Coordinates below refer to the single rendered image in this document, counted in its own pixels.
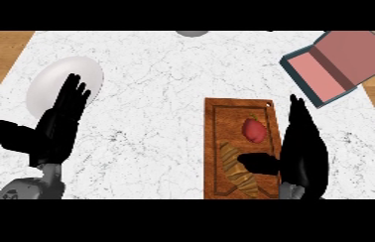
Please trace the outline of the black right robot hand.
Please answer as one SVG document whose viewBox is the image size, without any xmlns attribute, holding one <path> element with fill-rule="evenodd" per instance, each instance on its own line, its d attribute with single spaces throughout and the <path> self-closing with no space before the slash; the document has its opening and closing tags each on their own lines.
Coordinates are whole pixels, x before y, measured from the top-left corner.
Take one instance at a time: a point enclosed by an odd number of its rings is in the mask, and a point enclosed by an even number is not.
<svg viewBox="0 0 375 242">
<path fill-rule="evenodd" d="M 281 157 L 268 153 L 243 154 L 238 161 L 254 174 L 281 175 L 281 183 L 305 187 L 302 200 L 319 200 L 328 187 L 328 150 L 305 101 L 290 96 L 288 126 Z"/>
</svg>

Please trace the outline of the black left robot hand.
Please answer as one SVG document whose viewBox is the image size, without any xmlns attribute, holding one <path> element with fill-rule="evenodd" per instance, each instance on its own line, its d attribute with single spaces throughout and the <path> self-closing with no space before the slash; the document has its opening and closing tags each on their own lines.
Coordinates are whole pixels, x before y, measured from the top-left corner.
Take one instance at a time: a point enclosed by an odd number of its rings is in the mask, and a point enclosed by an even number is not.
<svg viewBox="0 0 375 242">
<path fill-rule="evenodd" d="M 0 147 L 29 154 L 32 167 L 61 164 L 70 157 L 91 95 L 82 77 L 71 73 L 36 128 L 0 120 Z"/>
</svg>

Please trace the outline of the red bell pepper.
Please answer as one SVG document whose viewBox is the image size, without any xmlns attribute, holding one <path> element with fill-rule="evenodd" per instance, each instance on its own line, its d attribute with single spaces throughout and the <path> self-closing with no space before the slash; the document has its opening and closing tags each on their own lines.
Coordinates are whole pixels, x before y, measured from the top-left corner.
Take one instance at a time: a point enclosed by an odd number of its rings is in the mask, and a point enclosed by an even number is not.
<svg viewBox="0 0 375 242">
<path fill-rule="evenodd" d="M 260 143 L 268 137 L 268 127 L 254 114 L 250 115 L 244 122 L 243 134 L 253 143 Z"/>
</svg>

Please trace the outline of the brown wooden cutting board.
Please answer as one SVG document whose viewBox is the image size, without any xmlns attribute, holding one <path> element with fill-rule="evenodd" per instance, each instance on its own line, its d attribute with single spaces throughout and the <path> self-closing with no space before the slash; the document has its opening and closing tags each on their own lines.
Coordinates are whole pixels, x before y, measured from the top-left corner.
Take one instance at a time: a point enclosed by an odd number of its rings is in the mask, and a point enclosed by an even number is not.
<svg viewBox="0 0 375 242">
<path fill-rule="evenodd" d="M 247 139 L 247 119 L 266 127 L 260 143 Z M 283 140 L 275 104 L 265 99 L 206 99 L 204 198 L 278 199 L 281 176 L 252 174 L 238 162 L 247 153 L 281 157 Z"/>
</svg>

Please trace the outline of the pink cardboard box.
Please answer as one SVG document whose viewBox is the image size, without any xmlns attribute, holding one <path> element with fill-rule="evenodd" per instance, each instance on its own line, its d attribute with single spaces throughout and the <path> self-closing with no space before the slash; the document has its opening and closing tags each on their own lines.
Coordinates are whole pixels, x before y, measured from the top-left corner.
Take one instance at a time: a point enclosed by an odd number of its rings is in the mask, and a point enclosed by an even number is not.
<svg viewBox="0 0 375 242">
<path fill-rule="evenodd" d="M 375 75 L 375 31 L 327 31 L 281 58 L 281 66 L 321 108 Z"/>
</svg>

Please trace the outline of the white oval plate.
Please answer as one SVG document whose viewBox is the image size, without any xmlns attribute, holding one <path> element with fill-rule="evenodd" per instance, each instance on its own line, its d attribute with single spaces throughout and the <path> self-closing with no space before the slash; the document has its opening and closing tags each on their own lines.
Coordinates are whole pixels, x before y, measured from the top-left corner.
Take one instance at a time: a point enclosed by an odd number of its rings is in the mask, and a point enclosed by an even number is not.
<svg viewBox="0 0 375 242">
<path fill-rule="evenodd" d="M 68 57 L 55 61 L 39 73 L 27 92 L 27 108 L 36 119 L 40 119 L 46 110 L 55 105 L 60 91 L 68 75 L 82 77 L 92 95 L 88 104 L 92 104 L 104 83 L 104 72 L 99 63 L 88 57 Z"/>
</svg>

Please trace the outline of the brown striped bread loaf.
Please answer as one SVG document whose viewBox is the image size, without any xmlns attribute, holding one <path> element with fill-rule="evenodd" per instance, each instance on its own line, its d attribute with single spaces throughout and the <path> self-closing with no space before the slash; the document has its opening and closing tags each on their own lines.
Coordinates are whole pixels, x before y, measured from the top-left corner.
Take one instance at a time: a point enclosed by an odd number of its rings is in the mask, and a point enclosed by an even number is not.
<svg viewBox="0 0 375 242">
<path fill-rule="evenodd" d="M 257 198 L 257 179 L 254 174 L 247 170 L 246 165 L 238 161 L 240 156 L 241 150 L 229 142 L 222 142 L 221 159 L 226 178 L 249 198 Z"/>
</svg>

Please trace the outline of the grey round object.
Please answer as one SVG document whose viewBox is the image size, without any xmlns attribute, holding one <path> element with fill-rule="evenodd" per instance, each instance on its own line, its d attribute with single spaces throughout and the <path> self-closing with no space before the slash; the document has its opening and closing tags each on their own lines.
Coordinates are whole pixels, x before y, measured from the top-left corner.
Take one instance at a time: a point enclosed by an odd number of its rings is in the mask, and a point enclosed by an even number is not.
<svg viewBox="0 0 375 242">
<path fill-rule="evenodd" d="M 176 31 L 179 35 L 188 38 L 195 38 L 204 36 L 209 31 Z"/>
</svg>

